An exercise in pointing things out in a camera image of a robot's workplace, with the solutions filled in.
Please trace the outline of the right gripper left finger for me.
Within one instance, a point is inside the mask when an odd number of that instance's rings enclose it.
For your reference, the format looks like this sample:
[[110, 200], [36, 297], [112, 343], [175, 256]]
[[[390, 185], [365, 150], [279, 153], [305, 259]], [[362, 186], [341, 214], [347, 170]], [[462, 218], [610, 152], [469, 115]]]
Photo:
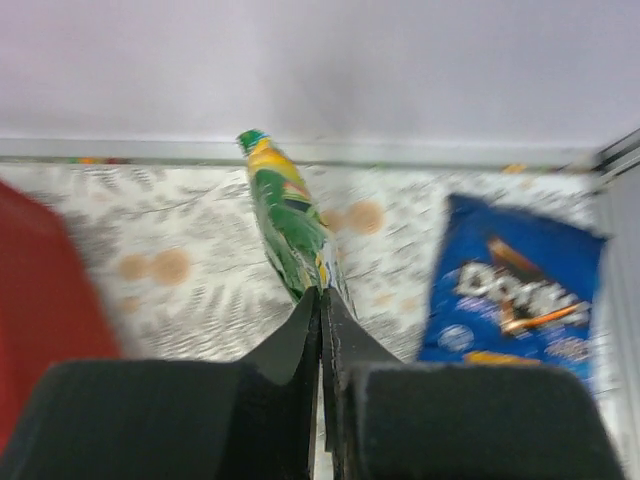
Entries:
[[318, 293], [239, 360], [51, 367], [1, 457], [5, 479], [309, 479]]

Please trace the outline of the green candy bag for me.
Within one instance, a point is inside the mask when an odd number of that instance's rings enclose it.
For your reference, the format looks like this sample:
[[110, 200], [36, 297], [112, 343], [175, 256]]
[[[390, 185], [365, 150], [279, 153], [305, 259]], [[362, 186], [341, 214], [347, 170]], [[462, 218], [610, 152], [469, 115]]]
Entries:
[[291, 297], [299, 301], [311, 287], [333, 288], [355, 314], [334, 234], [296, 165], [260, 130], [245, 131], [237, 141], [266, 256]]

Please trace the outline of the red paper bag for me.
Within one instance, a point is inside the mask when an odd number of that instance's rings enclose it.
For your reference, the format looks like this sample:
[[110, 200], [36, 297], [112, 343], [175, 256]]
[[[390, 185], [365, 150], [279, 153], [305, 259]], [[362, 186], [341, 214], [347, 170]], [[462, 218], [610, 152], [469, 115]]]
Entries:
[[61, 217], [1, 186], [1, 441], [54, 363], [121, 348]]

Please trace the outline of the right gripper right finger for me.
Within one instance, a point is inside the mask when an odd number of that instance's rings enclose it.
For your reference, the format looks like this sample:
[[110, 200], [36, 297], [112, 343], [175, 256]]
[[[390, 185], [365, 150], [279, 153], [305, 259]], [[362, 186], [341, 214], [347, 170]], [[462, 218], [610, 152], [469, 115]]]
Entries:
[[597, 406], [546, 366], [404, 363], [320, 300], [325, 447], [338, 479], [620, 479]]

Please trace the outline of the blue chips bag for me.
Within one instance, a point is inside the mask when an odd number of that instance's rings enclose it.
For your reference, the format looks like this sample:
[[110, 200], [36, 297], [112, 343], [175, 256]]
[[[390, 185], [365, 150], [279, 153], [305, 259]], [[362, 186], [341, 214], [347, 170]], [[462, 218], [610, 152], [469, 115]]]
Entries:
[[461, 194], [448, 212], [418, 360], [549, 365], [590, 386], [606, 238]]

